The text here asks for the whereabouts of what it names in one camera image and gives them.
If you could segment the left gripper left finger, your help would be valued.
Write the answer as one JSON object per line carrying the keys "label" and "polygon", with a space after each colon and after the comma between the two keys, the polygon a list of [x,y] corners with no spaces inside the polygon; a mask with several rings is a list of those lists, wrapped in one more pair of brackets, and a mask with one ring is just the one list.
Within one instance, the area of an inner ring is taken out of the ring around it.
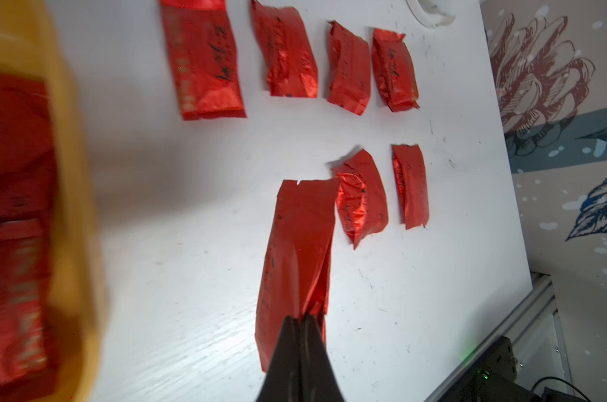
{"label": "left gripper left finger", "polygon": [[296,318],[287,317],[283,320],[257,401],[304,402],[309,394],[306,386],[305,325]]}

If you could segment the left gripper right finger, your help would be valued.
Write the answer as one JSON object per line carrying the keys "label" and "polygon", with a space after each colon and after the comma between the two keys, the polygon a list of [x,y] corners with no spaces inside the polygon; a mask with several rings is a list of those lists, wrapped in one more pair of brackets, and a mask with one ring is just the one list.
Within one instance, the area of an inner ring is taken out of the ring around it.
{"label": "left gripper right finger", "polygon": [[303,320],[303,401],[344,402],[315,317]]}

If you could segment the red tea bag seven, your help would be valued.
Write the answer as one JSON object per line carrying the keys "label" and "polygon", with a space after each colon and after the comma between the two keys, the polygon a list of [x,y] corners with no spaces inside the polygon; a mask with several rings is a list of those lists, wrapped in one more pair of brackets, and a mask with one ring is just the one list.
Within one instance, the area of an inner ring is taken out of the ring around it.
{"label": "red tea bag seven", "polygon": [[338,179],[285,180],[278,192],[255,328],[263,372],[268,372],[286,317],[316,318],[326,339],[339,185]]}

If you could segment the red tea bag six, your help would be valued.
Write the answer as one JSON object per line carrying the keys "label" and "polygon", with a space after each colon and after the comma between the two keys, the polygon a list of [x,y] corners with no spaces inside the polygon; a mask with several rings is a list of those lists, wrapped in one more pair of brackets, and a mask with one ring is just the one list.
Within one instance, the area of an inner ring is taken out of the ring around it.
{"label": "red tea bag six", "polygon": [[340,187],[336,200],[343,230],[356,250],[371,234],[389,222],[387,196],[376,163],[364,149],[332,167]]}

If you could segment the red tea bag five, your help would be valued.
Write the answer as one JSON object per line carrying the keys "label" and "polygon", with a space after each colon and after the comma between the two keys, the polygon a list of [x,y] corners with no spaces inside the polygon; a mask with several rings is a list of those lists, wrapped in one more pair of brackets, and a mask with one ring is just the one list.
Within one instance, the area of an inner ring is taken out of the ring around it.
{"label": "red tea bag five", "polygon": [[405,228],[426,226],[430,218],[427,173],[419,145],[392,145],[392,166]]}

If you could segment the red tea bag two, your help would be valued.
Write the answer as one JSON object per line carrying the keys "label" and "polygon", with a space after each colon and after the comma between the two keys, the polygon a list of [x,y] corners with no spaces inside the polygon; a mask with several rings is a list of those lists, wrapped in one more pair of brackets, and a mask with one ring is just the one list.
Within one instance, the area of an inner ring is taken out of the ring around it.
{"label": "red tea bag two", "polygon": [[330,82],[327,101],[361,116],[367,109],[372,93],[368,43],[337,21],[332,21],[328,34],[328,56]]}

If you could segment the red tea bag one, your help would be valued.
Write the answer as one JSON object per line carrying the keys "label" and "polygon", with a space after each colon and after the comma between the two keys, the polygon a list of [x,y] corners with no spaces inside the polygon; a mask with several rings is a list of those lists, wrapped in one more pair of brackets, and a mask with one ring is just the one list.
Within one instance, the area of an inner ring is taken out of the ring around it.
{"label": "red tea bag one", "polygon": [[372,67],[377,88],[392,112],[419,109],[412,57],[404,43],[406,35],[375,28]]}

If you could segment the red tea bag three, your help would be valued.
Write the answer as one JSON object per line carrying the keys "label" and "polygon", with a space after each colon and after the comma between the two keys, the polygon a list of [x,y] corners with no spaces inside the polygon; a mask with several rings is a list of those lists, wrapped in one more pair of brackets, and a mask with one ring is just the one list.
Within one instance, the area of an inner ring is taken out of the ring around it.
{"label": "red tea bag three", "polygon": [[305,24],[294,7],[275,8],[252,1],[253,28],[267,67],[270,95],[315,98],[319,72]]}

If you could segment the red tea bag four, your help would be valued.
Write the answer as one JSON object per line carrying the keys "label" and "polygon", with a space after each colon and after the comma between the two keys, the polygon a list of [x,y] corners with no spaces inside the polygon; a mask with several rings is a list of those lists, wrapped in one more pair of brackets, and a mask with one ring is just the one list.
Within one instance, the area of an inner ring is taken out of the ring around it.
{"label": "red tea bag four", "polygon": [[182,118],[245,118],[226,3],[160,1],[159,10]]}

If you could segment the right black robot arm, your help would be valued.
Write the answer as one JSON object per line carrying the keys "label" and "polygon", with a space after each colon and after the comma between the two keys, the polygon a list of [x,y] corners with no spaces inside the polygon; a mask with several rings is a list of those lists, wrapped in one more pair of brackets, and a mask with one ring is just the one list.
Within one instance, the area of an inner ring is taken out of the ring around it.
{"label": "right black robot arm", "polygon": [[[588,397],[564,379],[546,376],[530,389],[516,383],[516,359],[511,340],[499,336],[477,358],[469,361],[464,372],[451,380],[443,390],[429,398],[431,401],[587,401]],[[555,380],[573,389],[567,394],[551,388],[536,393],[536,388]]]}

